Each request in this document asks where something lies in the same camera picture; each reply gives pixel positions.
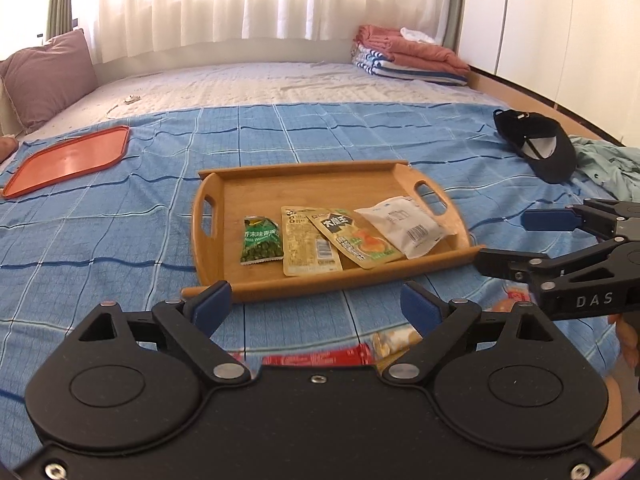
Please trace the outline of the person right hand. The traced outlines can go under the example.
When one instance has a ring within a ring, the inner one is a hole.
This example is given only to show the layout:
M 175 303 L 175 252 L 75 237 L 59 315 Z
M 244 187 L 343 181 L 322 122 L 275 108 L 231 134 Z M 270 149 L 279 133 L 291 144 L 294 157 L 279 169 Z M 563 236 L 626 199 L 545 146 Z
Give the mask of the person right hand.
M 639 365 L 639 336 L 634 328 L 621 314 L 608 316 L 608 322 L 615 326 L 615 333 L 620 343 L 620 354 L 626 364 L 633 370 Z

